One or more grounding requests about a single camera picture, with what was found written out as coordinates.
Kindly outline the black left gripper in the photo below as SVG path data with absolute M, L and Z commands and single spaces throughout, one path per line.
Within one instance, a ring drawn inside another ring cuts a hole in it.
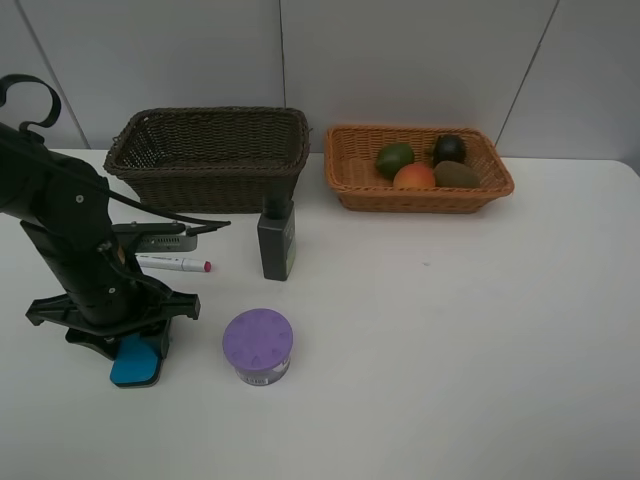
M 115 360 L 123 336 L 142 331 L 140 339 L 159 358 L 171 343 L 172 318 L 196 320 L 196 294 L 175 291 L 145 275 L 136 250 L 146 238 L 186 231 L 178 223 L 129 223 L 113 226 L 111 236 L 79 250 L 42 227 L 22 221 L 21 227 L 54 274 L 64 293 L 31 303 L 26 317 L 69 328 L 65 340 Z

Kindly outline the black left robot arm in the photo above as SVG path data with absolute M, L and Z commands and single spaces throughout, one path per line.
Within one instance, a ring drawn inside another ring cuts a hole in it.
M 109 359 L 132 335 L 165 358 L 172 319 L 198 318 L 200 302 L 144 274 L 135 255 L 147 238 L 192 230 L 179 222 L 114 224 L 111 194 L 88 163 L 51 152 L 34 132 L 1 128 L 1 210 L 19 219 L 64 290 L 33 301 L 29 321 L 64 326 L 69 343 Z

